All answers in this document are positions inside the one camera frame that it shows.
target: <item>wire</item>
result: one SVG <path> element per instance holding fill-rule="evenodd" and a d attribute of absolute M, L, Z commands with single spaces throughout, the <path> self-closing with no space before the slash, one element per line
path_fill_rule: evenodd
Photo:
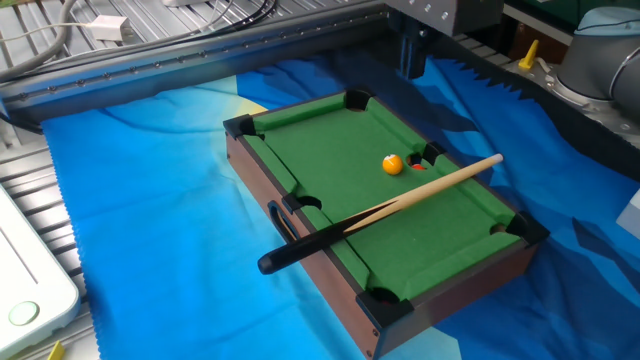
<path fill-rule="evenodd" d="M 216 13 L 216 7 L 218 6 L 218 3 L 220 3 L 223 0 L 217 0 L 216 4 L 214 5 L 214 12 L 213 14 L 215 15 Z M 229 0 L 229 4 L 227 5 L 227 7 L 218 15 L 218 16 L 214 16 L 207 24 L 193 30 L 190 31 L 188 33 L 184 33 L 184 34 L 179 34 L 179 35 L 174 35 L 174 36 L 169 36 L 166 37 L 164 39 L 158 39 L 158 40 L 154 40 L 154 41 L 150 41 L 148 43 L 144 43 L 144 44 L 135 44 L 135 45 L 127 45 L 127 46 L 122 46 L 119 48 L 112 48 L 112 49 L 99 49 L 99 50 L 93 50 L 93 51 L 87 51 L 81 54 L 76 54 L 73 56 L 69 56 L 66 57 L 64 59 L 60 59 L 58 61 L 52 61 L 50 63 L 48 63 L 46 66 L 52 66 L 55 64 L 59 64 L 59 63 L 64 63 L 67 61 L 71 61 L 71 60 L 81 60 L 81 59 L 85 59 L 87 57 L 93 57 L 93 56 L 97 56 L 97 55 L 110 55 L 110 54 L 119 54 L 122 52 L 130 52 L 130 51 L 135 51 L 135 50 L 148 50 L 150 48 L 154 48 L 156 46 L 159 45 L 164 45 L 166 43 L 170 43 L 170 42 L 174 42 L 174 41 L 180 41 L 180 40 L 184 40 L 187 39 L 193 35 L 198 35 L 200 33 L 203 33 L 204 30 L 206 30 L 207 28 L 213 26 L 215 23 L 217 23 L 218 21 L 220 21 L 220 19 L 222 19 L 222 17 L 231 9 L 231 6 L 233 5 L 235 0 Z"/>
<path fill-rule="evenodd" d="M 216 1 L 216 5 L 214 5 L 214 9 L 215 7 L 217 7 L 218 5 L 218 1 L 222 1 L 222 0 L 217 0 Z M 132 52 L 135 51 L 142 51 L 142 50 L 148 50 L 151 49 L 153 47 L 159 46 L 159 45 L 163 45 L 167 42 L 173 42 L 173 41 L 180 41 L 180 40 L 185 40 L 188 39 L 189 37 L 191 37 L 192 35 L 199 35 L 197 36 L 197 38 L 202 38 L 204 36 L 212 36 L 212 35 L 217 35 L 217 36 L 222 36 L 222 35 L 226 35 L 229 34 L 231 32 L 234 31 L 239 31 L 245 27 L 251 26 L 253 24 L 258 23 L 259 21 L 261 21 L 262 19 L 264 19 L 266 16 L 268 16 L 271 11 L 273 11 L 276 7 L 277 4 L 277 0 L 264 0 L 262 2 L 262 4 L 260 5 L 260 7 L 254 11 L 252 14 L 246 16 L 245 18 L 238 20 L 232 24 L 229 24 L 223 28 L 217 29 L 217 30 L 213 30 L 211 32 L 200 32 L 201 29 L 206 30 L 207 28 L 213 26 L 215 23 L 217 23 L 220 19 L 222 19 L 222 17 L 229 11 L 229 9 L 231 8 L 231 6 L 233 5 L 235 0 L 229 0 L 229 4 L 227 5 L 227 7 L 225 8 L 225 10 L 218 15 L 215 19 L 212 19 L 208 24 L 192 31 L 186 34 L 181 34 L 181 35 L 175 35 L 169 38 L 164 38 L 164 39 L 160 39 L 160 40 L 156 40 L 156 41 L 152 41 L 149 43 L 144 43 L 144 44 L 136 44 L 136 45 L 129 45 L 129 46 L 123 46 L 120 48 L 115 48 L 115 49 L 100 49 L 100 50 L 94 50 L 94 51 L 88 51 L 85 53 L 81 53 L 81 54 L 76 54 L 73 56 L 69 56 L 66 57 L 64 59 L 60 59 L 60 60 L 56 60 L 56 61 L 51 61 L 45 65 L 43 65 L 42 67 L 40 67 L 41 70 L 47 70 L 53 66 L 56 65 L 63 65 L 67 62 L 70 61 L 82 61 L 88 58 L 93 58 L 95 56 L 108 56 L 108 55 L 113 55 L 113 54 L 121 54 L 121 53 L 127 53 L 130 54 Z"/>
<path fill-rule="evenodd" d="M 618 77 L 620 77 L 620 74 L 622 73 L 624 68 L 627 67 L 627 65 L 629 65 L 630 63 L 633 63 L 635 60 L 637 60 L 639 58 L 638 56 L 636 56 L 638 54 L 640 54 L 640 47 L 638 47 L 634 51 L 630 52 L 629 55 L 627 55 L 627 57 L 624 59 L 624 61 L 618 67 L 618 71 L 616 71 L 615 75 L 613 75 L 613 79 L 611 80 L 611 85 L 609 85 L 609 96 L 612 99 L 614 98 L 613 97 L 613 89 L 616 87 L 616 82 L 618 81 Z"/>
<path fill-rule="evenodd" d="M 585 26 L 583 28 L 580 28 L 576 31 L 583 31 L 583 30 L 587 30 L 587 29 L 593 29 L 593 28 L 599 28 L 599 27 L 609 27 L 609 26 L 618 26 L 618 25 L 624 25 L 624 24 L 629 24 L 632 22 L 640 22 L 640 19 L 633 19 L 633 20 L 627 20 L 627 21 L 621 21 L 619 23 L 615 23 L 615 24 L 597 24 L 597 25 L 589 25 L 589 26 Z"/>
<path fill-rule="evenodd" d="M 71 8 L 76 3 L 76 1 L 77 0 L 65 1 L 65 3 L 62 5 L 62 8 L 60 9 L 60 18 L 58 19 L 58 23 L 64 24 L 67 22 L 67 18 L 71 14 Z M 60 31 L 58 31 L 53 44 L 49 46 L 47 50 L 21 64 L 13 66 L 10 69 L 0 71 L 0 84 L 5 81 L 13 80 L 14 78 L 28 71 L 38 68 L 38 66 L 44 64 L 45 61 L 54 57 L 64 47 L 64 43 L 67 41 L 68 34 L 69 28 L 63 26 Z"/>
<path fill-rule="evenodd" d="M 38 31 L 42 31 L 42 30 L 46 30 L 46 29 L 51 29 L 51 28 L 56 28 L 56 27 L 63 27 L 63 26 L 90 26 L 91 24 L 82 24 L 82 23 L 64 23 L 64 24 L 51 24 L 51 25 L 47 25 L 47 26 L 43 26 L 41 28 L 37 28 L 35 30 L 31 30 L 29 32 L 26 32 L 22 35 L 16 36 L 16 37 L 12 37 L 12 38 L 4 38 L 4 39 L 0 39 L 0 43 L 3 43 L 5 41 L 12 41 L 12 40 L 18 40 L 21 39 L 25 36 L 37 33 Z"/>

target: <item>metal grid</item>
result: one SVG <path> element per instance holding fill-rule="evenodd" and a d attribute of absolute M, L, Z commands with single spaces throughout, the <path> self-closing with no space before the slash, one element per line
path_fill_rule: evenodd
<path fill-rule="evenodd" d="M 216 14 L 228 5 L 220 0 Z M 281 0 L 264 23 L 277 22 L 306 15 L 342 4 L 362 0 Z M 63 0 L 36 0 L 27 4 L 0 9 L 0 38 L 18 36 L 58 20 Z M 262 0 L 235 0 L 231 9 L 212 29 L 219 29 L 241 21 L 256 12 Z M 72 27 L 70 36 L 58 59 L 82 53 L 147 43 L 180 35 L 206 25 L 214 17 L 215 2 L 180 7 L 166 7 L 160 0 L 78 0 L 68 21 L 90 23 L 98 15 L 129 18 L 134 36 L 126 43 L 94 40 L 84 27 Z M 57 29 L 46 29 L 25 38 L 0 43 L 0 70 L 22 63 L 46 50 L 54 41 Z"/>

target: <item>blue fabric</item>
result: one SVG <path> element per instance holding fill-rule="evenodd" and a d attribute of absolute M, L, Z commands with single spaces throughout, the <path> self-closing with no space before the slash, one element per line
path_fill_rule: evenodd
<path fill-rule="evenodd" d="M 453 61 L 408 82 L 328 52 L 43 124 L 103 359 L 358 359 L 225 159 L 221 121 L 365 84 L 552 232 L 529 271 L 386 359 L 637 359 L 640 244 L 615 225 L 640 187 L 573 150 L 531 100 Z"/>

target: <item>pool ball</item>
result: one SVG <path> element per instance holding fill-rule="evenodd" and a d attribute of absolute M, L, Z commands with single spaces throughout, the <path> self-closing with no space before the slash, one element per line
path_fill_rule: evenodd
<path fill-rule="evenodd" d="M 382 169 L 389 175 L 400 174 L 402 167 L 402 159 L 398 155 L 385 156 L 382 161 Z"/>

